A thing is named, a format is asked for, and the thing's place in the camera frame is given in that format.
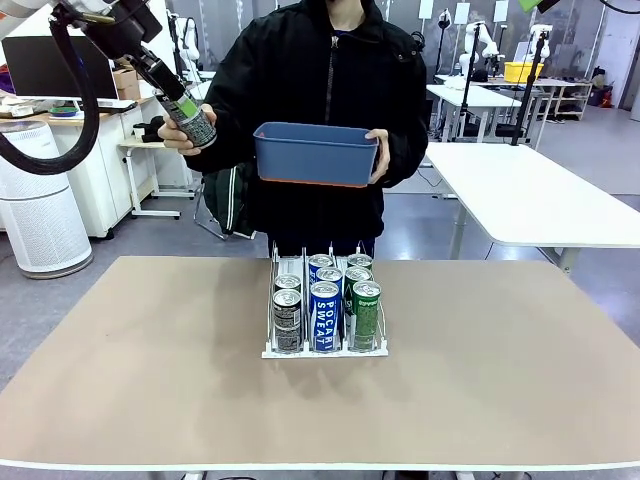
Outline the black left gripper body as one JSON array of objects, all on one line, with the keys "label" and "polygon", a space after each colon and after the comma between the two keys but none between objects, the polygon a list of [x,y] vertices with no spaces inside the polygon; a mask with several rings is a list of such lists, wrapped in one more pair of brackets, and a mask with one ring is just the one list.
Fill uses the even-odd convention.
[{"label": "black left gripper body", "polygon": [[108,58],[129,60],[156,59],[146,44],[161,31],[162,26],[147,6],[147,1],[116,1],[106,16],[110,23],[88,22],[82,31]]}]

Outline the person's right hand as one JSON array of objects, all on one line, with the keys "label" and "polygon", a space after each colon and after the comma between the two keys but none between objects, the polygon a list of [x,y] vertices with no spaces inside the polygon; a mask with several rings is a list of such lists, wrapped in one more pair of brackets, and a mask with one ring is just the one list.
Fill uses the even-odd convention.
[{"label": "person's right hand", "polygon": [[197,156],[208,151],[214,153],[219,150],[220,137],[217,137],[216,141],[206,148],[196,147],[186,133],[181,130],[181,127],[167,113],[164,114],[163,120],[164,123],[158,130],[158,136],[166,148],[174,149],[186,157]]}]

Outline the person's left hand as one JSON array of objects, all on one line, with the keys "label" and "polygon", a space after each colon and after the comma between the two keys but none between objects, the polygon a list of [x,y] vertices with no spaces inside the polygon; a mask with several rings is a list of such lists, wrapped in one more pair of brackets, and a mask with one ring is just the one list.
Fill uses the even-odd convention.
[{"label": "person's left hand", "polygon": [[365,138],[376,140],[378,143],[378,154],[375,169],[370,177],[370,184],[377,183],[387,172],[390,164],[389,133],[385,129],[370,130]]}]

